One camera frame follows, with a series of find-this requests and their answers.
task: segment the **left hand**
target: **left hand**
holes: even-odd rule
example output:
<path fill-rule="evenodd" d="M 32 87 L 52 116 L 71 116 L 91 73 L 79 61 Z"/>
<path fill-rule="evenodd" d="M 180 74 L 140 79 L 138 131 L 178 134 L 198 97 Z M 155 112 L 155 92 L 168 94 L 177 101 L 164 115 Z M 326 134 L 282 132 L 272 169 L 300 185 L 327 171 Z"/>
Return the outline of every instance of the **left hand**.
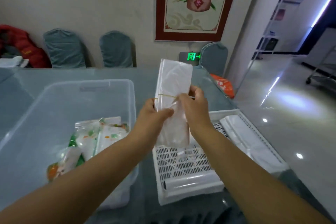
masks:
<path fill-rule="evenodd" d="M 174 114 L 171 108 L 163 109 L 161 111 L 154 110 L 154 98 L 148 99 L 131 130 L 130 134 L 139 140 L 147 141 L 151 148 L 154 147 L 156 140 L 161 132 L 163 123 L 166 119 Z"/>

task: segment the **orange bag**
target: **orange bag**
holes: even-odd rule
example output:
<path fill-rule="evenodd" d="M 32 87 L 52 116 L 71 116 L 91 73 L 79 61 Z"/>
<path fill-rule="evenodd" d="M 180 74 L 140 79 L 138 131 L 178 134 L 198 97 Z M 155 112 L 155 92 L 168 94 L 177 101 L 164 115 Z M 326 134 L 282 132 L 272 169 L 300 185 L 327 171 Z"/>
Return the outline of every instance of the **orange bag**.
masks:
<path fill-rule="evenodd" d="M 225 92 L 225 94 L 227 94 L 230 98 L 234 98 L 235 97 L 235 92 L 233 90 L 233 87 L 231 85 L 231 82 L 229 82 L 228 80 L 211 74 L 211 76 L 215 79 L 215 81 L 218 83 L 218 85 L 222 88 L 222 90 Z"/>

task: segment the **floor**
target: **floor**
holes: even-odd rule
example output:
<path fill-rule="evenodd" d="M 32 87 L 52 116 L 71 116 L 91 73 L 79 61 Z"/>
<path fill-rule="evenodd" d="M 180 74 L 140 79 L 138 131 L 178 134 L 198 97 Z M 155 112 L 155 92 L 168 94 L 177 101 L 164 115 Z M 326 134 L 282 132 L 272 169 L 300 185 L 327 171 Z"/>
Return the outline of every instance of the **floor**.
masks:
<path fill-rule="evenodd" d="M 291 55 L 263 55 L 234 101 L 336 219 L 336 94 Z"/>

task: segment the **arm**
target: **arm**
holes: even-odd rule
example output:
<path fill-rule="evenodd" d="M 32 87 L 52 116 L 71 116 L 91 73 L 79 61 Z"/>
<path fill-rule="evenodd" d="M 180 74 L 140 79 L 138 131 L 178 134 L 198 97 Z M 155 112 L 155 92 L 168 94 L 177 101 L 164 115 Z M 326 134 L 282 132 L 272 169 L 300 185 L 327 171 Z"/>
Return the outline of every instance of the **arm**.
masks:
<path fill-rule="evenodd" d="M 179 96 L 191 134 L 249 223 L 330 223 L 214 129 L 202 90 L 191 93 L 195 100 Z"/>
<path fill-rule="evenodd" d="M 149 99 L 133 130 L 80 167 L 0 212 L 0 223 L 84 223 L 116 186 L 153 149 L 172 109 L 154 111 Z"/>

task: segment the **gray tablecloth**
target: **gray tablecloth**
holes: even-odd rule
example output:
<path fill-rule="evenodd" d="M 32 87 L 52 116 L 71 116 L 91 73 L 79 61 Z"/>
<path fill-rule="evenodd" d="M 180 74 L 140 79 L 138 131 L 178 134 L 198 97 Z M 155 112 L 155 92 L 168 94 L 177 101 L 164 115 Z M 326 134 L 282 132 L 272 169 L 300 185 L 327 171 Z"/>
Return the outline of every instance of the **gray tablecloth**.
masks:
<path fill-rule="evenodd" d="M 0 69 L 0 138 L 8 133 L 26 112 L 34 99 L 48 85 L 55 82 L 98 79 L 129 79 L 134 82 L 137 113 L 144 101 L 154 97 L 158 69 Z M 209 111 L 235 109 L 208 72 L 195 67 L 192 84 L 201 87 L 209 102 Z M 291 171 L 280 180 L 300 194 L 323 214 L 327 212 Z M 160 206 L 152 153 L 140 163 L 137 181 L 131 188 L 126 207 L 94 214 L 89 223 L 244 223 L 245 218 L 230 194 L 220 193 L 186 198 Z"/>

